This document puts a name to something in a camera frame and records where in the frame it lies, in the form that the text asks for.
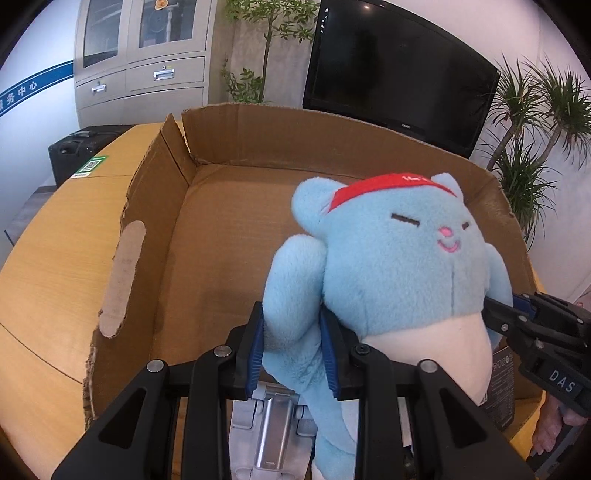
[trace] green leaves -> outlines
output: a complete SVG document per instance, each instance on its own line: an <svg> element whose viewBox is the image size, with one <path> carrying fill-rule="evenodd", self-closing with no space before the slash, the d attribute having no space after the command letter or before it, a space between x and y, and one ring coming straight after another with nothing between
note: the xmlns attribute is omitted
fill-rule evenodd
<svg viewBox="0 0 591 480"><path fill-rule="evenodd" d="M532 71L522 72L509 67L503 56L501 78L491 106L493 124L511 120L517 126L517 133L523 128L544 129L541 120L544 98L538 88L538 79Z"/></svg>
<svg viewBox="0 0 591 480"><path fill-rule="evenodd" d="M232 20L250 23L270 20L273 36L302 43L314 38L318 7L314 0L228 0L226 13Z"/></svg>
<svg viewBox="0 0 591 480"><path fill-rule="evenodd" d="M556 188L556 181L542 178L545 172L552 169L537 164L533 148L533 142L524 145L524 136L516 135L511 148L508 151L503 150L495 167L528 246L534 240L539 220L544 227L545 209L554 210L554 200L548 193Z"/></svg>
<svg viewBox="0 0 591 480"><path fill-rule="evenodd" d="M564 136L562 149L567 158L578 151L579 168L585 165L591 152L591 100L583 79L571 68L555 71L546 60L542 68L531 66L538 80L538 89L548 107L544 119L549 129Z"/></svg>
<svg viewBox="0 0 591 480"><path fill-rule="evenodd" d="M262 77L256 76L252 70L242 69L240 80L238 80L232 72L226 70L224 65L222 77L226 81L228 93L232 95L235 102L262 103Z"/></svg>

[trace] plush toy ear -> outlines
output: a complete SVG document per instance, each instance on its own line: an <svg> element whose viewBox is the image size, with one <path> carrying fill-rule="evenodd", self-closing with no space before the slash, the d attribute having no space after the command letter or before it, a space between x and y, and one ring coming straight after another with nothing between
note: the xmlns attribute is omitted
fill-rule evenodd
<svg viewBox="0 0 591 480"><path fill-rule="evenodd" d="M329 210L335 192L345 187L338 181L316 177L298 185L291 199L291 211L300 226L318 236L320 221Z"/></svg>
<svg viewBox="0 0 591 480"><path fill-rule="evenodd" d="M439 185L447 187L456 194L456 197L458 197L461 201L464 201L464 194L462 193L460 186L457 184L456 179L449 173L440 173L434 177L431 177L431 180L435 183L438 183Z"/></svg>

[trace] gray floor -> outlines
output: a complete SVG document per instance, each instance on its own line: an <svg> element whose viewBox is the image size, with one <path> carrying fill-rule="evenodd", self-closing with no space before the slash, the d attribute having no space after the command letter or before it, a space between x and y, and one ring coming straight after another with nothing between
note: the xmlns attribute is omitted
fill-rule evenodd
<svg viewBox="0 0 591 480"><path fill-rule="evenodd" d="M49 197L53 195L53 191L54 188L47 187L37 190L27 200L21 211L13 218L12 223L6 228L6 235L8 235L8 238L13 244L18 242L27 225L33 220L37 212L41 210L41 207L45 205L45 202L49 200Z"/></svg>

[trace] plush toy arm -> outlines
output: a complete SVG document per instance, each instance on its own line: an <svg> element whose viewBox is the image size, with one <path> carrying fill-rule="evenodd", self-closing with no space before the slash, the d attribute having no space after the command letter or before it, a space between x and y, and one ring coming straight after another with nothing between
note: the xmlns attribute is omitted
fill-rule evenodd
<svg viewBox="0 0 591 480"><path fill-rule="evenodd" d="M275 254L263 295L263 366L300 393L318 380L322 369L318 316L325 264L322 241L292 236Z"/></svg>
<svg viewBox="0 0 591 480"><path fill-rule="evenodd" d="M277 251L262 302L266 349L293 346L318 321L325 264L326 247L311 236L292 236Z"/></svg>
<svg viewBox="0 0 591 480"><path fill-rule="evenodd" d="M486 296L512 307L513 290L505 262L503 262L503 258L496 251L496 248L490 244L486 244L486 253L488 254L489 271L491 274ZM502 335L489 329L488 336L491 339L493 349L495 349L499 345Z"/></svg>

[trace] blue plush toy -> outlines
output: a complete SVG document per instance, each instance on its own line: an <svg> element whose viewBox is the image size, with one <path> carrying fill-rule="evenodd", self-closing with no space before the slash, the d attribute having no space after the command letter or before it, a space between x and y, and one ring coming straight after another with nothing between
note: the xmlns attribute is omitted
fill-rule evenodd
<svg viewBox="0 0 591 480"><path fill-rule="evenodd" d="M316 421L314 480L350 480L357 401L338 402L328 387L320 303L391 360L437 361L481 403L500 341L482 321L483 300L512 305L511 285L447 173L389 174L350 186L314 178L298 186L292 211L311 236L292 236L273 259L263 298L263 365L305 399Z"/></svg>

